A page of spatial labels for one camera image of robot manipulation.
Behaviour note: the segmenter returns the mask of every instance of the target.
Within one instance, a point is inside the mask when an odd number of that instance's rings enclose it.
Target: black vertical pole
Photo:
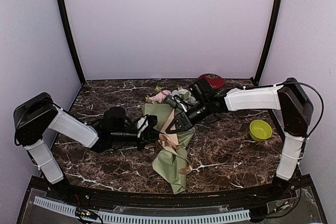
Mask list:
[[[67,42],[68,42],[68,46],[70,49],[70,53],[71,53],[71,57],[73,60],[73,64],[75,65],[75,69],[78,75],[78,78],[81,82],[81,84],[85,83],[85,77],[84,77],[84,73],[82,70],[82,67],[80,65],[79,62],[79,58],[78,58],[78,54],[75,48],[75,43],[74,43],[74,39],[72,37],[72,33],[71,33],[71,29],[70,29],[70,24],[69,24],[69,19],[68,19],[68,15],[67,15],[67,10],[65,7],[65,1],[64,0],[57,0],[58,3],[58,8],[59,8],[59,13],[61,15],[61,19],[62,19],[62,23],[63,23],[63,29],[65,32],[65,36],[67,38]]]
[[[269,26],[268,26],[268,31],[267,31],[267,35],[266,35],[266,40],[265,40],[263,52],[261,53],[260,62],[259,62],[259,66],[258,66],[258,69],[257,69],[257,72],[256,72],[256,76],[253,79],[253,82],[254,82],[255,85],[259,85],[260,78],[261,78],[261,76],[263,74],[263,70],[265,68],[265,64],[266,64],[266,61],[267,61],[267,56],[269,54],[269,49],[271,47],[271,43],[272,43],[272,40],[273,40],[275,26],[277,24],[278,14],[279,14],[279,10],[280,10],[280,3],[281,3],[281,0],[274,0],[271,19],[270,19]]]

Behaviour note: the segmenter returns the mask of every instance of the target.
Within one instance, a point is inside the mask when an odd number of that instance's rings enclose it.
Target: red lid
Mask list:
[[[199,80],[202,78],[205,78],[209,82],[211,87],[213,87],[214,89],[221,89],[224,86],[223,78],[216,74],[206,73],[206,74],[201,75],[197,79]]]

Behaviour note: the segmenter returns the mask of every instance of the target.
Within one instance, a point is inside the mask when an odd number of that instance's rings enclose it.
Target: tan cloth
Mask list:
[[[158,124],[155,127],[160,134],[158,143],[163,149],[153,161],[153,169],[171,184],[174,194],[186,190],[186,174],[192,167],[187,159],[187,147],[195,134],[195,129],[177,134],[166,134],[166,128],[174,118],[173,109],[167,104],[145,104],[142,106],[143,115],[156,115]]]

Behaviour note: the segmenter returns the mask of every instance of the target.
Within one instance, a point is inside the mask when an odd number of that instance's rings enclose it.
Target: pink object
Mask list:
[[[169,90],[163,90],[157,95],[150,97],[149,100],[152,101],[152,103],[162,103],[164,99],[166,99],[166,96],[169,94],[171,94]]]

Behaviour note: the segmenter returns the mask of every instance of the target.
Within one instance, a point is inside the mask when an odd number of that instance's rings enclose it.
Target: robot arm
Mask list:
[[[14,111],[15,139],[23,146],[50,184],[68,184],[65,174],[43,140],[47,129],[61,133],[95,152],[112,147],[112,142],[136,142],[138,150],[159,139],[153,129],[156,116],[140,118],[135,126],[127,124],[125,110],[112,107],[104,113],[100,127],[87,125],[55,104],[47,93],[42,93]]]
[[[313,105],[301,86],[289,78],[285,83],[250,89],[234,88],[215,93],[206,79],[196,81],[190,90],[199,103],[178,114],[168,126],[167,133],[186,131],[213,113],[248,110],[281,110],[285,125],[285,144],[276,177],[288,181],[301,159],[302,145],[313,113]]]

